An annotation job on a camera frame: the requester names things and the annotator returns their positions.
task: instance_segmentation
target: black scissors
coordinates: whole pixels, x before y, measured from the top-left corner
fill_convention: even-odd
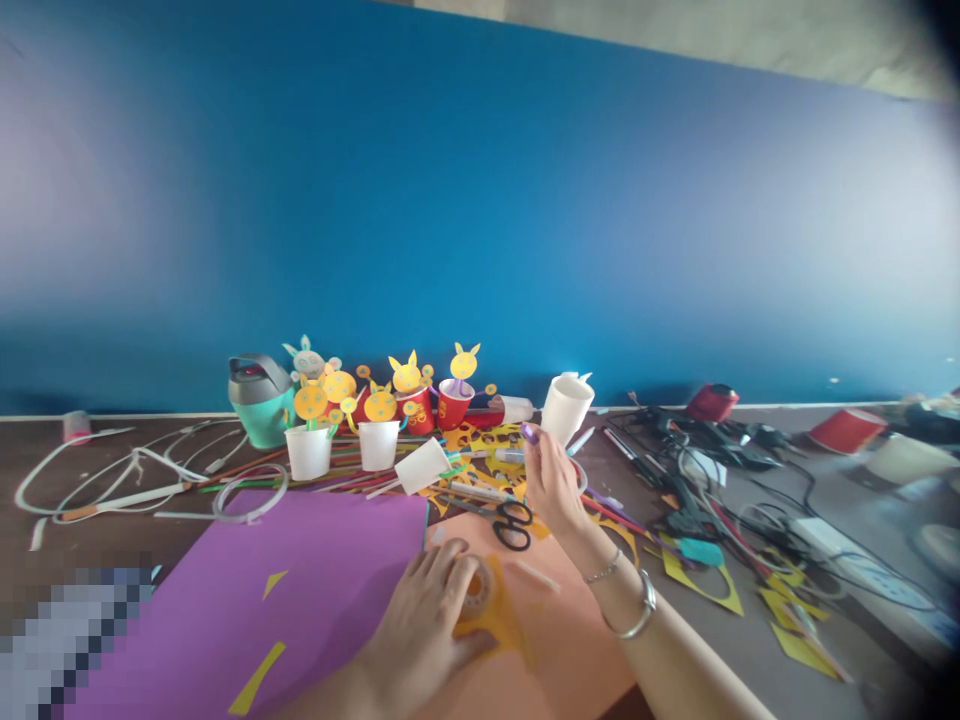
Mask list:
[[[496,510],[487,510],[453,498],[444,498],[451,505],[475,512],[493,520],[493,534],[503,545],[515,552],[530,547],[530,533],[524,528],[533,525],[533,511],[516,500],[506,500],[497,505]]]

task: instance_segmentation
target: silver bangle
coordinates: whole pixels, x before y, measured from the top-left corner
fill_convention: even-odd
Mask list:
[[[640,615],[640,621],[625,633],[618,633],[616,630],[610,627],[610,622],[607,620],[606,616],[603,618],[603,621],[607,623],[607,627],[610,628],[610,632],[616,635],[620,640],[633,640],[633,638],[642,633],[646,629],[647,623],[650,622],[650,616],[652,616],[654,611],[657,609],[657,593],[653,589],[653,583],[650,582],[650,577],[647,575],[646,570],[640,571],[640,578],[643,580],[643,587],[646,591],[646,595],[643,598],[643,614]]]
[[[619,560],[621,557],[623,557],[623,550],[621,550],[620,548],[617,548],[616,555],[613,556],[613,560],[610,561],[610,564],[607,565],[606,569],[603,572],[597,573],[593,577],[584,578],[583,581],[587,585],[593,585],[598,580],[603,580],[605,577],[607,577],[607,575],[612,574],[613,571],[617,569],[617,560]]]

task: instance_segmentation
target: purple construction paper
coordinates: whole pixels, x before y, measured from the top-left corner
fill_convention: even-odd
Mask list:
[[[262,504],[245,490],[232,513]],[[288,493],[257,524],[214,523],[127,635],[78,682],[67,720],[228,718],[277,641],[287,647],[248,717],[268,714],[344,665],[376,629],[423,547],[422,497]],[[267,577],[288,571],[263,598]],[[90,667],[96,667],[91,659]]]

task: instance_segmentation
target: power strip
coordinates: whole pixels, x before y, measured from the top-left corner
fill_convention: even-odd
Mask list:
[[[790,528],[822,552],[824,557],[857,553],[830,562],[837,573],[895,602],[888,602],[884,597],[845,584],[850,595],[934,668],[940,668],[950,660],[953,649],[960,644],[960,625],[949,615],[937,609],[925,612],[897,605],[897,602],[901,602],[916,608],[934,608],[912,586],[872,560],[867,550],[820,518],[794,520]]]

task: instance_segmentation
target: yellow paper animal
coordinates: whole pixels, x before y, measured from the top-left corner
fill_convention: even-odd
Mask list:
[[[450,362],[450,374],[457,380],[466,380],[477,371],[477,351],[480,349],[480,343],[473,346],[470,352],[464,352],[460,343],[454,343],[457,348],[457,356]]]
[[[390,367],[393,368],[393,386],[400,393],[409,393],[418,390],[422,383],[420,382],[420,370],[417,368],[417,351],[410,353],[410,359],[406,365],[401,365],[394,358],[387,358],[390,361]]]
[[[370,381],[370,397],[363,404],[363,412],[370,422],[387,422],[397,415],[397,399],[390,392],[390,383],[383,387]]]

